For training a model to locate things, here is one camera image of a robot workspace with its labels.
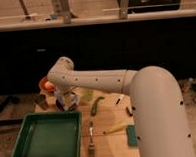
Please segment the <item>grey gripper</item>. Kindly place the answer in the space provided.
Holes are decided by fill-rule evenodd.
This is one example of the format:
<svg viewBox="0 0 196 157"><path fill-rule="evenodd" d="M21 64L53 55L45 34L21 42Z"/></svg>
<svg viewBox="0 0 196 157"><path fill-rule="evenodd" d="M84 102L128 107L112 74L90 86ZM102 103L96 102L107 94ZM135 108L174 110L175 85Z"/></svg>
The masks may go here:
<svg viewBox="0 0 196 157"><path fill-rule="evenodd" d="M73 91L60 92L59 90L54 92L56 97L56 107L64 111L64 108L68 108L68 111L75 111L77 109L77 104L79 102L78 95Z"/></svg>

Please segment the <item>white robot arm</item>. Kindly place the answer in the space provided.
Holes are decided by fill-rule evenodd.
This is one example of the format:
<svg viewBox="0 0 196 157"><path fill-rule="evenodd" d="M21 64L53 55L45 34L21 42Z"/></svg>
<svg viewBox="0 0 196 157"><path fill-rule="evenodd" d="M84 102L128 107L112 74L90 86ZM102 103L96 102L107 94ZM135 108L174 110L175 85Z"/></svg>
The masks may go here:
<svg viewBox="0 0 196 157"><path fill-rule="evenodd" d="M195 157L183 94L166 69L79 71L60 57L47 79L61 93L78 86L129 96L140 157Z"/></svg>

